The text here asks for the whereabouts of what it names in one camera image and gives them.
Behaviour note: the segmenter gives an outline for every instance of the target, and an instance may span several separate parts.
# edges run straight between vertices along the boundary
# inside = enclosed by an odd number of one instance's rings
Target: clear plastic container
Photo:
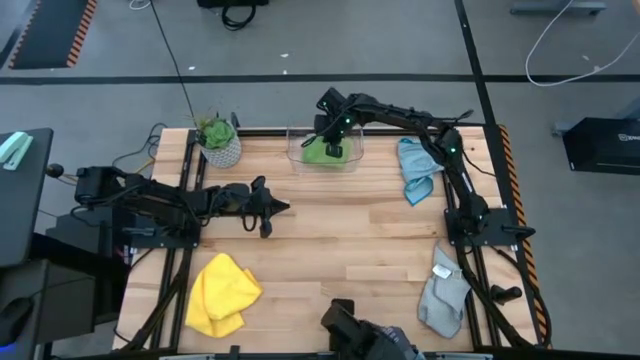
[[[336,159],[328,156],[315,156],[317,159],[309,159],[307,151],[311,149],[303,148],[302,143],[314,136],[315,132],[310,128],[287,127],[287,157],[291,162],[293,170],[297,173],[345,173],[353,172],[358,168],[360,159],[364,155],[363,134],[361,127],[354,127],[347,131],[341,146],[344,152],[348,152],[342,158]],[[311,146],[324,146],[320,138],[314,140]]]

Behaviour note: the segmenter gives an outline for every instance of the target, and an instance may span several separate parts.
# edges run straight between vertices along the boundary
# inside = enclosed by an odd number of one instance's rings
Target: plant pot
[[[233,137],[225,148],[211,150],[200,146],[200,150],[211,165],[222,169],[230,168],[237,164],[242,156],[242,144],[240,144],[238,134]]]

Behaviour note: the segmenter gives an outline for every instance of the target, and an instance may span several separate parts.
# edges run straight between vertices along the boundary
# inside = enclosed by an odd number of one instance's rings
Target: blue cloth
[[[433,160],[417,139],[400,139],[398,159],[400,159],[402,176],[407,183],[404,187],[404,197],[411,206],[415,206],[431,194],[432,176],[444,168]]]

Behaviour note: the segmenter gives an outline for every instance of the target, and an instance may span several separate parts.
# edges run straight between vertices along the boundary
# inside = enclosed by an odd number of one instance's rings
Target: green cloth
[[[311,144],[302,150],[302,162],[305,164],[345,164],[349,161],[353,140],[344,138],[340,142],[342,157],[334,158],[327,155],[327,143],[323,136],[318,136]]]

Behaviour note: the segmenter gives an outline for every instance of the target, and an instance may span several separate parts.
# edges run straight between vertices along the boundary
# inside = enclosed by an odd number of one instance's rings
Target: white cable
[[[144,2],[144,0],[131,0],[131,2],[129,3],[129,9],[131,10],[142,10],[142,9],[146,9],[149,7],[149,5],[151,5],[151,0],[147,0],[147,3],[139,6],[139,7],[133,7],[133,3],[141,3]]]
[[[542,34],[540,35],[540,37],[538,38],[538,40],[536,41],[536,43],[533,45],[533,47],[531,48],[531,51],[529,51],[529,55],[527,55],[527,60],[524,63],[524,71],[527,74],[527,79],[529,79],[529,82],[531,82],[533,85],[535,86],[540,86],[540,87],[551,87],[551,86],[557,86],[557,85],[562,85],[562,84],[566,84],[568,82],[571,81],[575,81],[575,80],[579,80],[579,79],[584,79],[586,77],[589,77],[591,75],[595,75],[605,69],[607,69],[609,66],[615,64],[618,62],[618,60],[620,60],[624,54],[627,53],[627,50],[629,50],[629,48],[631,47],[631,45],[633,45],[633,43],[636,41],[636,39],[638,38],[638,36],[640,36],[640,32],[638,32],[636,34],[636,36],[633,37],[633,39],[631,39],[631,41],[629,42],[629,44],[624,48],[624,50],[622,50],[622,52],[620,53],[620,55],[618,55],[615,59],[613,59],[612,62],[608,63],[607,65],[604,65],[602,67],[596,68],[594,69],[592,72],[584,74],[584,75],[580,75],[580,76],[576,76],[576,77],[572,77],[570,79],[566,79],[566,80],[562,80],[562,81],[558,81],[556,83],[537,83],[535,82],[532,78],[531,75],[529,74],[529,59],[531,58],[531,55],[533,55],[533,53],[536,51],[536,48],[538,47],[538,44],[540,44],[540,41],[542,40],[542,38],[546,35],[547,31],[549,31],[549,28],[551,28],[551,26],[553,25],[553,23],[556,22],[556,20],[558,20],[558,18],[560,16],[562,16],[562,14],[569,8],[569,6],[571,6],[571,4],[573,4],[574,0],[571,0],[567,3],[567,5],[564,7],[564,9],[562,9],[562,11],[560,11],[560,13],[558,13],[558,15],[556,15],[556,17],[551,20],[551,22],[549,23],[549,25],[547,25],[547,27],[544,29],[544,31],[542,32]]]

